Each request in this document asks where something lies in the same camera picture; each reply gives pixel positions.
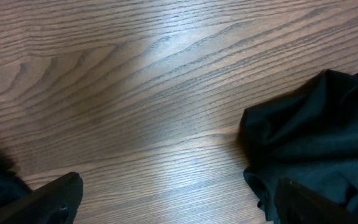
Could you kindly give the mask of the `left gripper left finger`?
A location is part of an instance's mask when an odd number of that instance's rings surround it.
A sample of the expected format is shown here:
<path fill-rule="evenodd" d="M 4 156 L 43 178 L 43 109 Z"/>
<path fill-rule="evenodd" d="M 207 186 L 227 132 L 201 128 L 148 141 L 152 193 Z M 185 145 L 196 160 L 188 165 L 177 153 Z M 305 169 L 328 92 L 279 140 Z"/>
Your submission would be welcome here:
<path fill-rule="evenodd" d="M 0 224 L 72 224 L 83 198 L 83 179 L 69 172 L 0 208 Z"/>

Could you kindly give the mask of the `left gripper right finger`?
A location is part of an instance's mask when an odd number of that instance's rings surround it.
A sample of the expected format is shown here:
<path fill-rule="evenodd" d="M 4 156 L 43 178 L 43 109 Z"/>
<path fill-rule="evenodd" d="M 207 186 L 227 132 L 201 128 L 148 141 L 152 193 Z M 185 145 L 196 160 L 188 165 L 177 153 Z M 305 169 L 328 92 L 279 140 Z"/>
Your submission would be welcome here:
<path fill-rule="evenodd" d="M 274 204 L 284 224 L 358 224 L 358 215 L 288 178 L 278 180 Z"/>

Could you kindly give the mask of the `black t-shirt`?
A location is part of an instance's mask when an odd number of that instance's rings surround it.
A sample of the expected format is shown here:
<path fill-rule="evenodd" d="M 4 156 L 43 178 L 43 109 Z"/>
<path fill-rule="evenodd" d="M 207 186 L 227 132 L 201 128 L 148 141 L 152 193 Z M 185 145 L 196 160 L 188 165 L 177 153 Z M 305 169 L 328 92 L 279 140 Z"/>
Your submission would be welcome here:
<path fill-rule="evenodd" d="M 244 179 L 268 221 L 279 179 L 289 178 L 358 215 L 358 73 L 325 70 L 283 97 L 247 108 L 239 141 Z"/>

